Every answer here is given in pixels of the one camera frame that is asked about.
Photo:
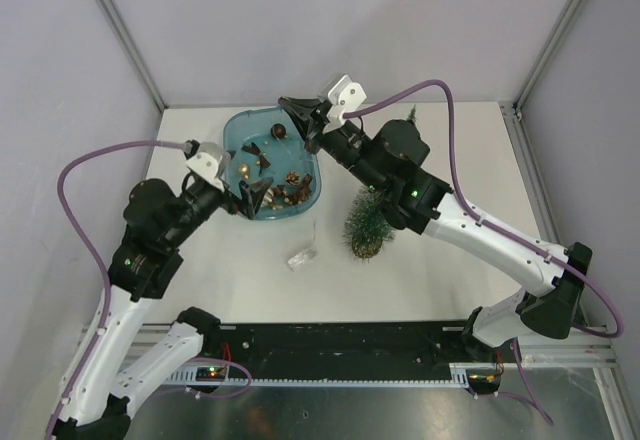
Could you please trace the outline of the clear light string battery box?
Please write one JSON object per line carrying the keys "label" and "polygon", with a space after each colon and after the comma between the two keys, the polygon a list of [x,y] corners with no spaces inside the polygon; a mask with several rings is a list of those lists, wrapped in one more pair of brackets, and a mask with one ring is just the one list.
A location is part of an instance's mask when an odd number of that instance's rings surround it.
{"label": "clear light string battery box", "polygon": [[287,260],[287,267],[291,271],[296,271],[311,263],[316,258],[317,254],[318,252],[315,247],[306,247]]}

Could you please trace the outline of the small green christmas tree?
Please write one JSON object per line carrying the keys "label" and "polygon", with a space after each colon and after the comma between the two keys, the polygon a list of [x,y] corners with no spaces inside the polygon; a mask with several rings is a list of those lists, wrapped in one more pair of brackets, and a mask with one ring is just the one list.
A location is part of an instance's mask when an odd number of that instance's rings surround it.
{"label": "small green christmas tree", "polygon": [[346,217],[343,241],[357,260],[372,259],[395,239],[395,230],[378,208],[380,197],[369,187],[361,187]]}

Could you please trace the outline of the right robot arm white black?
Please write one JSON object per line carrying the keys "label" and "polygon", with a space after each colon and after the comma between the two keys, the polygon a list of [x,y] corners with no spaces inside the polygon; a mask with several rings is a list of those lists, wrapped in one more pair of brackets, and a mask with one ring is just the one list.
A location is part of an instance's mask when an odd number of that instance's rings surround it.
{"label": "right robot arm white black", "polygon": [[327,100],[282,97],[278,104],[309,152],[325,151],[378,194],[378,208],[394,229],[454,245],[519,284],[517,293],[471,313],[461,336],[469,359],[484,361],[506,341],[529,332],[556,340],[569,336],[584,289],[579,276],[591,260],[588,247],[526,237],[463,203],[447,182],[423,169],[430,148],[408,120],[389,120],[368,137],[351,121],[330,129]]}

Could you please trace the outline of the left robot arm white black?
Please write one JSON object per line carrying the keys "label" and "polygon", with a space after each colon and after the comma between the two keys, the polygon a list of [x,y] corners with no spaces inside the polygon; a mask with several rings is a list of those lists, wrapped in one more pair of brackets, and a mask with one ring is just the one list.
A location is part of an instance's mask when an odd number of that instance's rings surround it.
{"label": "left robot arm white black", "polygon": [[100,304],[62,381],[59,403],[46,427],[48,439],[122,439],[142,404],[191,359],[222,352],[220,321],[190,307],[169,332],[133,365],[121,366],[140,327],[160,304],[183,263],[181,245],[217,210],[255,216],[271,179],[242,182],[239,195],[191,173],[175,194],[160,179],[144,180],[130,193],[126,228],[109,264]]}

